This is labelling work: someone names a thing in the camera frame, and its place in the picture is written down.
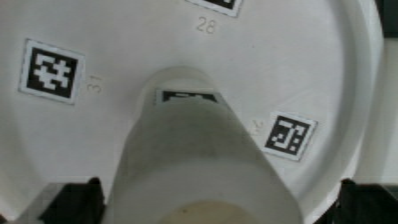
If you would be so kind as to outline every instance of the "white plastic object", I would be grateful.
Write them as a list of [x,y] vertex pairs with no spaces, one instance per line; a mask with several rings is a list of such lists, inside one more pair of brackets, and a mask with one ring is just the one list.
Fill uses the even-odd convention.
[[295,198],[229,107],[192,97],[154,104],[158,89],[217,93],[202,77],[195,70],[167,69],[146,86],[103,224],[302,223]]
[[[185,0],[0,1],[0,212],[21,214],[48,182],[103,180],[108,195],[135,102],[153,73],[209,74],[261,149],[270,114],[318,122],[300,162],[265,154],[305,223],[352,177],[382,60],[373,0],[252,0],[231,18]],[[78,52],[74,105],[18,92],[26,39]]]

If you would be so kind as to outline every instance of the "white plate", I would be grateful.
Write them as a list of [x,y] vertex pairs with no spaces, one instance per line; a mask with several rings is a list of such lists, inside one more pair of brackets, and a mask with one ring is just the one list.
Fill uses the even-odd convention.
[[[18,91],[26,39],[85,57],[74,105]],[[311,223],[355,172],[380,52],[371,0],[245,0],[236,18],[185,0],[0,0],[5,216],[48,182],[99,176],[108,193],[140,87],[158,70],[188,66],[247,129],[263,121],[259,147],[273,112],[318,122],[300,161],[265,154]]]

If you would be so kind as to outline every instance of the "printed number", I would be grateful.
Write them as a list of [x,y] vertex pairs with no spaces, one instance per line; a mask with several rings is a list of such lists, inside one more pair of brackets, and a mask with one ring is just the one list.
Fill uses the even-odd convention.
[[213,34],[215,33],[215,27],[217,27],[217,22],[215,20],[209,20],[206,19],[206,17],[199,17],[199,20],[201,20],[201,24],[197,26],[197,30],[201,32],[206,32],[208,34]]
[[89,84],[87,84],[87,90],[92,93],[101,93],[103,88],[101,88],[101,81],[103,79],[98,78],[96,76],[90,76]]

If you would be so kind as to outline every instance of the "beige circular object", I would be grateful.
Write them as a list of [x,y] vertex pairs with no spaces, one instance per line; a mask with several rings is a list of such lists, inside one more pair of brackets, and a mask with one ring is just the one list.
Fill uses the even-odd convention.
[[233,204],[202,201],[183,206],[163,217],[160,224],[257,224],[249,212]]

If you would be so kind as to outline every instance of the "number 28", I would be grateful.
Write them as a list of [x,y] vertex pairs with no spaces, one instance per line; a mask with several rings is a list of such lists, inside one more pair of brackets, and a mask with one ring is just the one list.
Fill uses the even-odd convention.
[[195,27],[195,29],[201,31],[201,32],[206,32],[208,34],[213,34],[215,33],[215,27],[217,27],[217,22],[215,20],[208,20],[206,17],[199,17],[199,20],[201,20],[201,24],[199,26]]

